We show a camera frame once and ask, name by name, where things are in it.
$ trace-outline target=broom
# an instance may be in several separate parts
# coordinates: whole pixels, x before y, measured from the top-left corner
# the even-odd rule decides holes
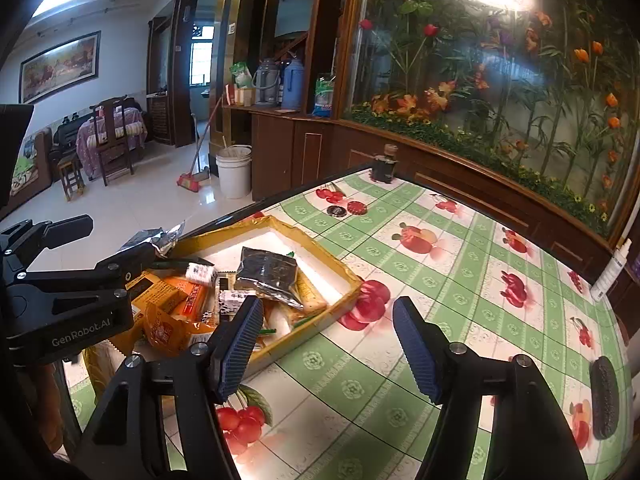
[[[193,191],[194,193],[198,192],[198,190],[200,189],[200,184],[193,176],[193,168],[196,165],[196,160],[198,160],[198,155],[200,154],[200,147],[202,146],[202,141],[207,135],[207,130],[209,130],[209,127],[211,126],[211,121],[213,120],[213,117],[215,117],[216,111],[218,110],[218,107],[220,106],[221,102],[222,102],[222,97],[220,97],[220,99],[218,99],[218,101],[216,102],[216,105],[214,106],[213,111],[211,112],[211,115],[209,117],[209,121],[207,122],[207,126],[205,126],[204,128],[204,133],[198,139],[196,154],[193,157],[193,162],[191,163],[191,169],[189,170],[189,173],[181,174],[181,176],[178,178],[178,181],[176,182],[178,186],[181,186],[184,189],[188,189],[189,191]]]

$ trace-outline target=framed painting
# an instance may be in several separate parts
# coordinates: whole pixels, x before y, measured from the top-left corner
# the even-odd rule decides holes
[[[100,31],[49,48],[20,64],[18,100],[33,103],[98,77]]]

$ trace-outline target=glass aquarium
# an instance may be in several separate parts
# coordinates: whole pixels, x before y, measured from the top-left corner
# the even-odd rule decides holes
[[[361,0],[343,118],[472,160],[606,236],[635,168],[638,41],[607,0]]]

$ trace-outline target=wooden stool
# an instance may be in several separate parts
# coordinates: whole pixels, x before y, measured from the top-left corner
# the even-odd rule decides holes
[[[76,186],[78,194],[84,193],[84,181],[80,174],[80,160],[73,153],[60,159],[58,163],[58,173],[62,181],[62,187],[65,190],[66,201],[69,202]]]

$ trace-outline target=white bottle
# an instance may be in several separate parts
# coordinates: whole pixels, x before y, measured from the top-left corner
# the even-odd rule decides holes
[[[626,239],[625,243],[619,249],[613,253],[613,257],[602,271],[600,277],[591,287],[591,297],[593,301],[600,301],[601,298],[607,293],[607,291],[616,281],[616,278],[625,268],[626,257],[629,254],[629,247],[631,246],[631,240]]]

